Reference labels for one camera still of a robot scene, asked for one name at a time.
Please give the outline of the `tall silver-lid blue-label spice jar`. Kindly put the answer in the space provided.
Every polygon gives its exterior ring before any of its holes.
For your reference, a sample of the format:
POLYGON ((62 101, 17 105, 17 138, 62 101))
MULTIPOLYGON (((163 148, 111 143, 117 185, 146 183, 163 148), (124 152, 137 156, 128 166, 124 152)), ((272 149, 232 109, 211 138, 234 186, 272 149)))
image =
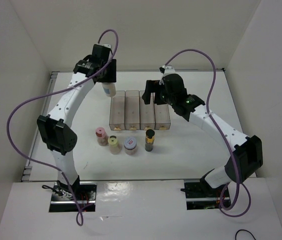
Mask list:
POLYGON ((107 97, 114 97, 116 95, 116 87, 115 84, 113 82, 105 82, 102 83, 102 88, 106 94, 107 97))

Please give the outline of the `pink-lid spice jar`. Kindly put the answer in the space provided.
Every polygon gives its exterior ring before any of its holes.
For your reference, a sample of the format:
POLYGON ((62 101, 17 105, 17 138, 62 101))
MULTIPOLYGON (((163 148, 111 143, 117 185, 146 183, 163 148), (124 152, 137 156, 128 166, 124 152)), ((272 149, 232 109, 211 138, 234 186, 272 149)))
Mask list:
POLYGON ((100 146, 106 146, 108 144, 108 135, 103 127, 96 128, 95 135, 100 146))

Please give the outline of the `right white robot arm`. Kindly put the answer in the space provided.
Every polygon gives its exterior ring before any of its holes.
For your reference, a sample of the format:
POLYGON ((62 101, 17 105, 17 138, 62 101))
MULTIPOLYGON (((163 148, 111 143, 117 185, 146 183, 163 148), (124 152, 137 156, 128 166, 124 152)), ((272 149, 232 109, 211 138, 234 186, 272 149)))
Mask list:
POLYGON ((177 115, 199 127, 229 152, 224 166, 214 168, 200 179, 204 196, 212 196, 218 187, 230 182, 242 184, 263 165, 261 139, 236 130, 209 110, 200 97, 187 92, 179 74, 169 73, 160 80, 147 80, 142 95, 146 105, 150 104, 151 95, 155 104, 170 105, 177 115))

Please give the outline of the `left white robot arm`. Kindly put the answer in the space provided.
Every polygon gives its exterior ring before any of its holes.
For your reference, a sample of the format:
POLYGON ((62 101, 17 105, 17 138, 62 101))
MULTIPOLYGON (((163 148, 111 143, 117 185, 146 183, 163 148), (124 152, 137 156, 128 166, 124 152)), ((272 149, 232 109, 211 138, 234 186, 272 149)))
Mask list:
POLYGON ((60 169, 57 185, 69 200, 75 200, 81 193, 73 158, 78 137, 71 126, 81 103, 96 83, 101 83, 106 96, 116 95, 117 61, 111 56, 110 45, 95 44, 92 53, 76 63, 67 91, 55 107, 36 121, 41 139, 60 169))

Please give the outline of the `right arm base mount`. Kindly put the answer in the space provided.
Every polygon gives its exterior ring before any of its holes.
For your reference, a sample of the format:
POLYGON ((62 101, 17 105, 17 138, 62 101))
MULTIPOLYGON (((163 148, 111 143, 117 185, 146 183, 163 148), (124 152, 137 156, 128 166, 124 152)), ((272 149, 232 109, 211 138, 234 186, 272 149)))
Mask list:
POLYGON ((199 179, 184 180, 180 189, 185 195, 187 210, 209 210, 218 209, 220 197, 225 185, 217 188, 204 186, 199 179))

